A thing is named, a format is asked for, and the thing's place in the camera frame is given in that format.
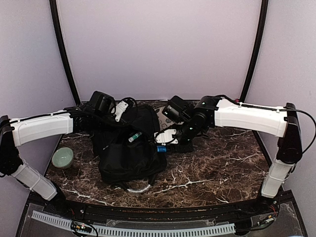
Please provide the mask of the blue-capped black highlighter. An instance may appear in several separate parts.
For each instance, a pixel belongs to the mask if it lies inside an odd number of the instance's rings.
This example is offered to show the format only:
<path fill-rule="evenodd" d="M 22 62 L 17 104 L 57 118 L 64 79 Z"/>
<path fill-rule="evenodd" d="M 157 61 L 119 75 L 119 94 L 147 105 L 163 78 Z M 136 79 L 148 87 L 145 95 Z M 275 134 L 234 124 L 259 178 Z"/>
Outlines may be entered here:
<path fill-rule="evenodd" d="M 168 151 L 166 146 L 157 146 L 158 153 L 166 153 Z"/>

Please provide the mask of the white green glue stick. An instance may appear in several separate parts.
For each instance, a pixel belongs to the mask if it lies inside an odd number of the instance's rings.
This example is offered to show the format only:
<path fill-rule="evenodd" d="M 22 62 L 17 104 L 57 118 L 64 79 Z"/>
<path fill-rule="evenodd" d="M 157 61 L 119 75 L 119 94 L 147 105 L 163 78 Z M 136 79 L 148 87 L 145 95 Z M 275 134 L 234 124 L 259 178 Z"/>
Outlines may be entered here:
<path fill-rule="evenodd" d="M 128 141 L 130 143 L 132 143 L 133 141 L 135 141 L 136 139 L 138 139 L 140 136 L 142 135 L 142 132 L 137 132 L 134 135 L 132 135 L 131 137 L 128 138 Z"/>

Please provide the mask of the black student bag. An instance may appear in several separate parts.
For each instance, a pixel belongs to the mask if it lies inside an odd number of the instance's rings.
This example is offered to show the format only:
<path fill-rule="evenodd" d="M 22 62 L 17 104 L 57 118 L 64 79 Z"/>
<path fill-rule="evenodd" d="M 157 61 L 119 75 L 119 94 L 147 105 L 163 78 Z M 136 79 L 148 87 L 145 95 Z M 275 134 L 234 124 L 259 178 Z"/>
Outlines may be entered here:
<path fill-rule="evenodd" d="M 122 115 L 131 121 L 135 109 Z M 95 130 L 91 138 L 93 151 L 99 157 L 98 169 L 103 182 L 128 190 L 128 182 L 147 179 L 155 183 L 157 175 L 167 166 L 164 154 L 157 152 L 154 133 L 160 130 L 158 117 L 149 105 L 138 107 L 135 121 L 127 127 Z M 130 143 L 128 138 L 137 132 L 142 135 Z"/>

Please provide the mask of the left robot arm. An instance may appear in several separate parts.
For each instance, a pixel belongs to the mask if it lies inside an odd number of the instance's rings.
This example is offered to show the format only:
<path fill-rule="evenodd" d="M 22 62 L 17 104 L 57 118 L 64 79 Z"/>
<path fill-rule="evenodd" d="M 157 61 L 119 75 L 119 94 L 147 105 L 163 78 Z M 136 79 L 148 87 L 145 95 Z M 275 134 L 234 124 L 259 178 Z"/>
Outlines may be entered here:
<path fill-rule="evenodd" d="M 59 215 L 66 215 L 70 205 L 53 183 L 43 176 L 57 140 L 62 135 L 112 128 L 124 125 L 123 114 L 131 106 L 124 101 L 110 109 L 107 115 L 96 114 L 79 107 L 28 118 L 0 118 L 0 173 L 11 176 L 30 191 L 50 201 Z"/>

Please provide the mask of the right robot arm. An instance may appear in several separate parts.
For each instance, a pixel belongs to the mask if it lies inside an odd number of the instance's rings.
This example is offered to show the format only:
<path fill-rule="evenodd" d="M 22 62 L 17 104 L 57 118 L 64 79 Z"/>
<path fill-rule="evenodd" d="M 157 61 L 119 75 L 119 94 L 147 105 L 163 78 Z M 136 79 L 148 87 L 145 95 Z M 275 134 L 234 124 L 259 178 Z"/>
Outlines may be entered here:
<path fill-rule="evenodd" d="M 239 102 L 226 95 L 204 96 L 194 105 L 173 96 L 162 114 L 174 125 L 154 134 L 157 144 L 187 144 L 197 135 L 214 127 L 234 127 L 264 132 L 278 138 L 278 151 L 261 186 L 261 196 L 253 201 L 252 210 L 263 214 L 271 206 L 279 188 L 307 151 L 302 147 L 298 113 L 292 103 L 260 106 Z"/>

